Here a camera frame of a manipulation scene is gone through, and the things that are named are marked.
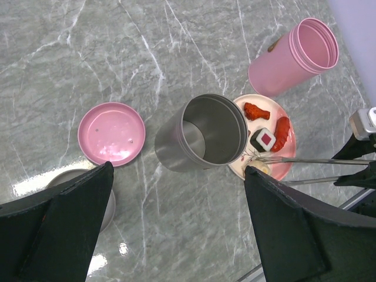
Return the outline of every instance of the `metal rod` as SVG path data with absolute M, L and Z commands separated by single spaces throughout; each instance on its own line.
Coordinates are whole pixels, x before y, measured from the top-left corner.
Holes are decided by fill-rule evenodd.
M 314 184 L 314 183 L 324 183 L 324 182 L 334 182 L 337 181 L 339 176 L 317 178 L 317 179 L 307 179 L 307 180 L 293 180 L 293 181 L 282 181 L 283 184 L 287 186 Z
M 261 160 L 265 163 L 326 163 L 326 164 L 336 164 L 336 165 L 362 165 L 367 166 L 370 162 L 374 160 L 334 160 L 334 159 L 298 159 L 289 157 L 258 157 L 256 160 Z

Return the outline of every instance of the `metal container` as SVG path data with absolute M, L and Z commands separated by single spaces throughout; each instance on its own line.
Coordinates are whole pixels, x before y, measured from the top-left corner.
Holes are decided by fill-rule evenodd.
M 155 152 L 174 172 L 209 169 L 235 161 L 247 144 L 247 123 L 239 107 L 217 94 L 186 103 L 158 131 Z

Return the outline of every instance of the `table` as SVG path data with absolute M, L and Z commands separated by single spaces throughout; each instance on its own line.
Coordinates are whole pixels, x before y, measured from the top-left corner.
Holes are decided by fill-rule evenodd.
M 95 105 L 122 102 L 145 121 L 141 154 L 115 169 L 116 214 L 88 282 L 234 281 L 260 264 L 242 181 L 228 167 L 170 172 L 154 137 L 195 95 L 254 93 L 249 63 L 303 18 L 327 23 L 341 55 L 333 70 L 276 99 L 293 122 L 297 155 L 331 157 L 351 134 L 349 116 L 369 106 L 324 0 L 16 0 L 0 13 L 0 204 L 93 167 L 76 134 Z M 354 169 L 295 164 L 286 179 Z M 297 189 L 335 206 L 360 190 Z

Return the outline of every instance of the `plate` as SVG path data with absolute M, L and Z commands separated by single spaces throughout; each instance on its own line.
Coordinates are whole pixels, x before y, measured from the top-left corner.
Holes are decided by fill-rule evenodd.
M 248 120 L 247 121 L 247 127 L 248 127 L 248 142 L 247 147 L 244 153 L 233 163 L 229 164 L 229 168 L 233 172 L 235 172 L 238 177 L 244 180 L 244 167 L 247 162 L 249 162 L 251 159 L 255 157 L 267 157 L 267 156 L 281 156 L 281 157 L 295 157 L 296 155 L 296 139 L 295 139 L 295 133 L 293 125 L 290 121 L 290 131 L 288 133 L 287 141 L 284 145 L 284 147 L 276 152 L 264 152 L 259 153 L 250 143 L 251 135 L 257 131 L 258 129 L 261 129 L 263 127 L 266 127 L 270 132 L 274 133 L 276 129 L 276 123 L 277 120 L 282 116 L 287 116 L 284 109 L 278 105 L 275 101 L 271 100 L 268 97 L 258 95 L 258 94 L 248 94 L 243 95 L 234 100 L 235 104 L 237 104 L 241 111 L 244 114 L 244 104 L 252 103 L 259 108 L 263 110 L 267 110 L 270 112 L 270 119 L 256 119 L 254 121 Z M 282 180 L 288 171 L 291 169 L 292 163 L 275 163 L 275 164 L 269 164 L 269 168 L 271 169 L 271 176 L 277 180 Z
M 50 183 L 48 183 L 46 188 L 54 187 L 56 185 L 59 185 L 61 183 L 67 182 L 69 180 L 72 180 L 73 178 L 76 178 L 85 172 L 88 172 L 87 169 L 72 169 L 67 170 L 66 172 L 63 172 L 56 176 L 54 179 L 51 180 Z M 111 190 L 110 198 L 108 199 L 105 216 L 103 217 L 102 225 L 100 227 L 100 232 L 104 231 L 104 229 L 107 228 L 107 226 L 110 224 L 110 222 L 113 219 L 113 216 L 115 215 L 115 209 L 116 209 L 116 200 L 115 200 L 115 194 L 113 190 Z
M 133 160 L 145 142 L 145 125 L 140 115 L 122 103 L 103 103 L 83 117 L 78 143 L 85 156 L 97 165 L 110 161 L 122 166 Z

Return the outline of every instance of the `container opening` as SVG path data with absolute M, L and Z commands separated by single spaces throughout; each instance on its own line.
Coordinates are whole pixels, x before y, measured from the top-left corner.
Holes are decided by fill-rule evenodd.
M 304 53 L 316 65 L 330 67 L 330 51 L 322 29 L 316 25 L 305 23 L 299 27 L 299 41 Z
M 237 116 L 230 105 L 218 98 L 199 96 L 193 99 L 184 112 L 183 128 L 184 124 L 183 132 L 190 148 L 209 163 L 232 162 L 244 147 L 241 147 L 244 134 L 240 132 Z

